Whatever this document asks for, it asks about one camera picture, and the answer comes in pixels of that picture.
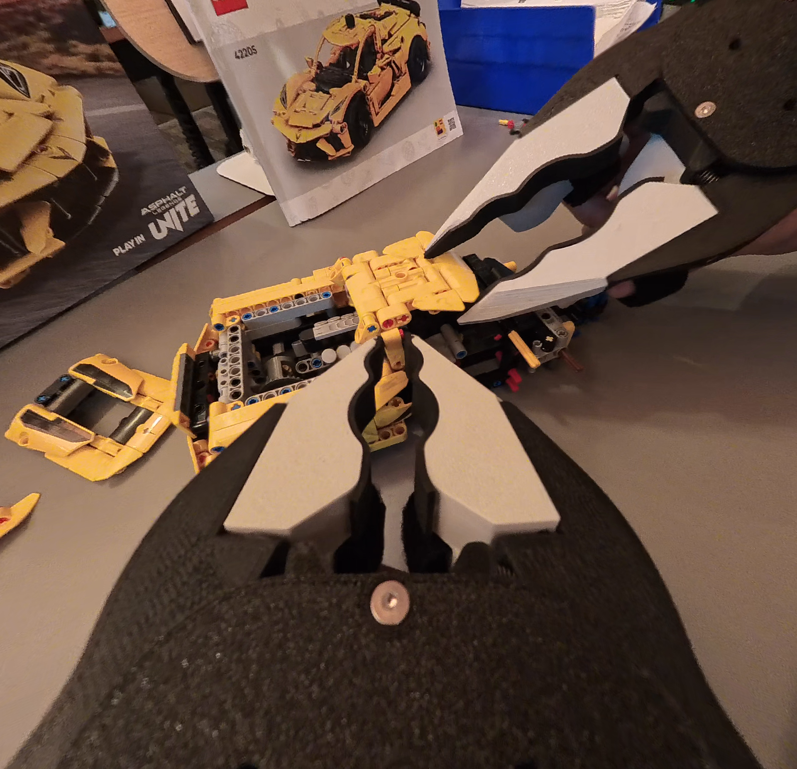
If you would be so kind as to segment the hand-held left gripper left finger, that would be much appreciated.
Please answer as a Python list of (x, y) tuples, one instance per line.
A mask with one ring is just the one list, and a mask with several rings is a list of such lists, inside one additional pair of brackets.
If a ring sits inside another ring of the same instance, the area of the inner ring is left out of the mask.
[(385, 506), (364, 430), (376, 413), (383, 363), (383, 340), (370, 340), (284, 406), (226, 531), (313, 544), (332, 554), (339, 573), (379, 569)]

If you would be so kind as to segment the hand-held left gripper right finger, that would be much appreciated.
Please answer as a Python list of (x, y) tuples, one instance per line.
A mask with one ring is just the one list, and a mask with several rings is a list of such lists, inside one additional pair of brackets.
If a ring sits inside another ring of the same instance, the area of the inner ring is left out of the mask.
[(403, 341), (416, 434), (402, 539), (411, 573), (445, 573), (470, 544), (560, 524), (516, 424), (523, 415), (418, 336)]

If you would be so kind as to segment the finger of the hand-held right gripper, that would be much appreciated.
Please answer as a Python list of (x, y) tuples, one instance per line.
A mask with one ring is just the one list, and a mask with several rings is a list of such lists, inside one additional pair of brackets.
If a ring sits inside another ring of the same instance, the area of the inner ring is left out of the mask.
[(631, 98), (616, 78), (566, 106), (504, 151), (454, 209), (425, 250), (428, 259), (472, 239), (490, 222), (516, 213), (548, 186), (608, 168), (622, 143)]
[(526, 272), (498, 282), (458, 322), (504, 319), (602, 291), (609, 276), (717, 212), (697, 186), (643, 182), (591, 236), (553, 248)]

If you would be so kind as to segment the yellow toy car model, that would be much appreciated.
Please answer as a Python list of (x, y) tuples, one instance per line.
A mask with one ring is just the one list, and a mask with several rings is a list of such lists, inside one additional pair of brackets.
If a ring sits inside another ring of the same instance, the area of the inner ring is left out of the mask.
[(600, 316), (607, 294), (488, 323), (458, 319), (515, 263), (449, 252), (424, 256), (431, 233), (339, 258), (309, 276), (215, 298), (195, 345), (174, 358), (175, 424), (200, 473), (260, 416), (361, 345), (384, 340), (375, 415), (364, 427), (373, 452), (406, 440), (412, 388), (400, 342), (423, 338), (490, 389), (516, 392), (521, 372), (563, 358), (579, 327)]

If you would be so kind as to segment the yellow wedge brick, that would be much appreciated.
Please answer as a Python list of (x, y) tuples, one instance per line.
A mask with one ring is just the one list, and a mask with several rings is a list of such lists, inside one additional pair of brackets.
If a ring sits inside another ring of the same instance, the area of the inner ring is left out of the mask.
[(40, 498), (40, 493), (31, 493), (14, 505), (1, 505), (1, 539), (25, 522)]

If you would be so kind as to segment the grey desk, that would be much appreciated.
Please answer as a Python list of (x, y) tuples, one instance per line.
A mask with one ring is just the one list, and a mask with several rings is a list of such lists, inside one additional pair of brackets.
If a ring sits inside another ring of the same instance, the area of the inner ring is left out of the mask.
[[(344, 205), (290, 227), (279, 205), (191, 176), (217, 219), (157, 263), (2, 352), (2, 432), (96, 353), (166, 376), (212, 299), (436, 231), (510, 143), (461, 108), (464, 134)], [(508, 394), (622, 511), (670, 588), (704, 674), (766, 767), (795, 767), (795, 256), (707, 267), (676, 296), (610, 305), (566, 362)], [(39, 492), (2, 539), (2, 767), (79, 660), (132, 552), (193, 477), (175, 429), (94, 484), (2, 438), (2, 505)]]

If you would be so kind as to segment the person's right hand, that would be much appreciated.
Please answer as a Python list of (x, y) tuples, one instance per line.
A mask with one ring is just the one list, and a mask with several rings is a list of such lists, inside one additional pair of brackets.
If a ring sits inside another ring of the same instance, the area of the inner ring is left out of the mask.
[(570, 197), (563, 199), (563, 205), (582, 225), (582, 236), (600, 228), (612, 215), (619, 197), (619, 184), (603, 186), (595, 195), (574, 204)]

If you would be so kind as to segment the blue plastic bin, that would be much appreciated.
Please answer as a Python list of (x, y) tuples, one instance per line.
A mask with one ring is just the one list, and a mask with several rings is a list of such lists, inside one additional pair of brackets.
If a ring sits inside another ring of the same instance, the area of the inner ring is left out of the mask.
[[(479, 8), (438, 0), (438, 10), (458, 106), (535, 114), (597, 58), (589, 7)], [(661, 11), (659, 0), (657, 12), (639, 30), (655, 25)]]

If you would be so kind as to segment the yellow toy car hood section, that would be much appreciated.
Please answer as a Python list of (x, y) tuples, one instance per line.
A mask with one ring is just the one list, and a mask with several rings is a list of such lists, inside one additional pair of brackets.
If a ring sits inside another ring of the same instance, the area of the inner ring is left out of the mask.
[(71, 365), (5, 431), (15, 445), (91, 482), (141, 459), (173, 425), (174, 384), (97, 354)]

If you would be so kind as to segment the toy car instruction booklet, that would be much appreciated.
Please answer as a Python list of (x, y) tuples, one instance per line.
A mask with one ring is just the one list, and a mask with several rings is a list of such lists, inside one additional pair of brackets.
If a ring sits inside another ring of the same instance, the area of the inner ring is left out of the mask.
[(186, 0), (290, 226), (463, 135), (438, 0)]

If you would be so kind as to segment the toy car cardboard box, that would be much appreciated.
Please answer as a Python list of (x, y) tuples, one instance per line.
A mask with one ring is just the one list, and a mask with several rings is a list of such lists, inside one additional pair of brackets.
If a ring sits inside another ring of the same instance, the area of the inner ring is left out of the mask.
[(1, 4), (1, 345), (210, 224), (82, 0)]

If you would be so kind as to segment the white flat base plate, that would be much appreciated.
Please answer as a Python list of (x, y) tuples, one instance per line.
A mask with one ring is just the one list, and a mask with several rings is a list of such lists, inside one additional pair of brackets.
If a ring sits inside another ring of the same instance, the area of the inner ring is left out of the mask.
[(219, 176), (228, 181), (262, 193), (264, 196), (274, 197), (274, 191), (262, 167), (256, 158), (246, 150), (219, 162), (216, 171)]

